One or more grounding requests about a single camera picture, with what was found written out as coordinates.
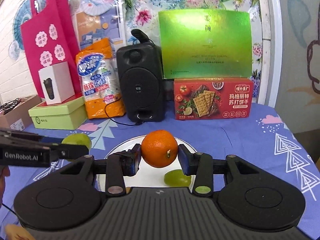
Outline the white ceramic plate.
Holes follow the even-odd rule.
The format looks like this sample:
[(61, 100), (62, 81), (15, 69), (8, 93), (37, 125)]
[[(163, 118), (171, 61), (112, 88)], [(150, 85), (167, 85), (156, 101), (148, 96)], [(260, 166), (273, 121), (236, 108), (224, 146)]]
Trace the white ceramic plate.
[[(138, 137), (131, 138), (127, 141), (124, 141), (114, 147), (108, 154), (106, 155), (105, 159), (113, 153), (120, 152), (120, 151), (127, 151), (132, 149), (135, 144), (140, 144), (146, 135), (141, 135)], [(195, 153), (197, 150), (188, 142), (180, 139), (175, 138), (178, 144), (183, 144), (191, 153)], [(136, 175), (132, 177), (124, 177), (124, 182), (126, 187), (169, 187), (164, 182), (164, 176), (167, 172), (171, 170), (181, 170), (180, 163), (178, 161), (178, 157), (175, 161), (167, 167), (164, 168), (154, 168), (148, 165), (143, 159), (141, 159), (139, 164), (139, 170)], [(100, 191), (105, 191), (105, 174), (97, 175), (96, 185)], [(189, 185), (190, 191), (193, 189), (195, 176), (191, 176), (191, 181)]]

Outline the orange paper cup pack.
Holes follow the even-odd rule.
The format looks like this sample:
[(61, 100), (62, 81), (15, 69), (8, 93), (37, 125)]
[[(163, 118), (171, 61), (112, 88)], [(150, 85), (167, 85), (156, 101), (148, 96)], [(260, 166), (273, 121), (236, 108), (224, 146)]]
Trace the orange paper cup pack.
[(109, 39), (103, 38), (81, 50), (75, 60), (88, 118), (124, 116), (126, 110)]

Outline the pink tote bag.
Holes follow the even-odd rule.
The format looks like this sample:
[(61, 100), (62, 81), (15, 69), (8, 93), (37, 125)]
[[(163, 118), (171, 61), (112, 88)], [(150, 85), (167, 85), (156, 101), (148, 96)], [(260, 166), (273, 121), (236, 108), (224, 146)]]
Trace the pink tote bag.
[(31, 19), (21, 25), (28, 67), (39, 97), (39, 70), (67, 62), (74, 91), (81, 92), (75, 57), (80, 52), (68, 0), (30, 0)]

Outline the large green fruit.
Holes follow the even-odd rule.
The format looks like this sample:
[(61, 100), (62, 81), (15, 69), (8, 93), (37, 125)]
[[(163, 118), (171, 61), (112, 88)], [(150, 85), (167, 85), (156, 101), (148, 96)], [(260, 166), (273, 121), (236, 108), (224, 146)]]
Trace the large green fruit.
[(89, 155), (90, 149), (92, 147), (90, 137), (84, 133), (71, 134), (63, 139), (61, 143), (67, 145), (82, 145), (86, 146), (87, 148), (87, 150), (84, 150), (83, 147), (81, 149), (76, 148), (75, 150), (71, 150), (72, 157), (71, 159), (67, 159), (68, 161), (74, 161), (84, 155)]

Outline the black speaker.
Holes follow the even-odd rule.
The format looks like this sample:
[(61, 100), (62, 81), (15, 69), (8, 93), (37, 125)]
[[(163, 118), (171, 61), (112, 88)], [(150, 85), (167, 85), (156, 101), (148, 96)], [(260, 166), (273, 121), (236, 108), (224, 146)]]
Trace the black speaker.
[(165, 115), (161, 49), (141, 30), (131, 34), (139, 43), (116, 53), (126, 113), (132, 122), (160, 122)]

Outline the blue printed tablecloth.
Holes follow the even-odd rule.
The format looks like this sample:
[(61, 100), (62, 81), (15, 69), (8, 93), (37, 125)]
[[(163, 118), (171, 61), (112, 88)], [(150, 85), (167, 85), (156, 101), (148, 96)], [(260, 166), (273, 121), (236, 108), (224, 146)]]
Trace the blue printed tablecloth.
[(176, 120), (173, 102), (166, 110), (161, 122), (132, 126), (127, 117), (87, 120), (77, 132), (91, 138), (91, 153), (98, 159), (124, 141), (159, 129), (215, 159), (238, 155), (300, 189), (306, 208), (299, 228), (319, 238), (319, 170), (273, 108), (254, 103), (247, 118), (198, 121)]

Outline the white cup box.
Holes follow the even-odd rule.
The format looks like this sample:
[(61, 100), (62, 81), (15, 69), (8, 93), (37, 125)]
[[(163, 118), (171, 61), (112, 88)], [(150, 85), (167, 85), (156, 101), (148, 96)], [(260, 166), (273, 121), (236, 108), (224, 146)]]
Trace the white cup box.
[(42, 68), (39, 78), (47, 105), (63, 103), (75, 95), (67, 62)]

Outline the brown cardboard box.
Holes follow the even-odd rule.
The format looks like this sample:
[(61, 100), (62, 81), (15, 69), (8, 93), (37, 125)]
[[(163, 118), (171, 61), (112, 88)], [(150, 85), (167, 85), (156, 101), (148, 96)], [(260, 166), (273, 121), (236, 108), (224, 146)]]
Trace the brown cardboard box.
[(26, 98), (17, 98), (18, 104), (8, 113), (1, 109), (1, 128), (22, 131), (32, 123), (29, 110), (41, 103), (37, 95)]

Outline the light green shoe box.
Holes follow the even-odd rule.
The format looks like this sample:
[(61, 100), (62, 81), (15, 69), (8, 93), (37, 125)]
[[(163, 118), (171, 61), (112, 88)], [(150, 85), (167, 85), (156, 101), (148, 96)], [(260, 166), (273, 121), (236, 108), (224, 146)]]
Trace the light green shoe box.
[(63, 103), (39, 103), (28, 111), (35, 128), (75, 130), (87, 120), (85, 102), (76, 94)]

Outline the shiny green gift box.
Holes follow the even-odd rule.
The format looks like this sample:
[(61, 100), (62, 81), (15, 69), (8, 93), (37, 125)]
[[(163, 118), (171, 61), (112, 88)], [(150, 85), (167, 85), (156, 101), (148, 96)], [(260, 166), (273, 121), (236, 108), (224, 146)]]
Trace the shiny green gift box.
[(165, 79), (250, 77), (249, 13), (181, 9), (158, 13)]

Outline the large orange mandarin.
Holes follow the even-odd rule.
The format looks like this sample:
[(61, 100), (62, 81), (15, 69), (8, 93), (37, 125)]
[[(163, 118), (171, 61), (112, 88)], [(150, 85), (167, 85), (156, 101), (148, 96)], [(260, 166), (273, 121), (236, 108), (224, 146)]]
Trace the large orange mandarin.
[(174, 136), (166, 130), (157, 130), (147, 134), (141, 143), (144, 161), (152, 167), (169, 166), (177, 157), (178, 144)]

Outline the red cracker box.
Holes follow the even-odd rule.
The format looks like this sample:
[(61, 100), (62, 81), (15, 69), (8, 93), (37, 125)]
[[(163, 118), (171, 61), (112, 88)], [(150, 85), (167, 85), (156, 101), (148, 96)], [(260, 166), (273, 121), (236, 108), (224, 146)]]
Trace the red cracker box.
[(253, 88), (253, 81), (242, 77), (175, 79), (176, 119), (247, 118)]

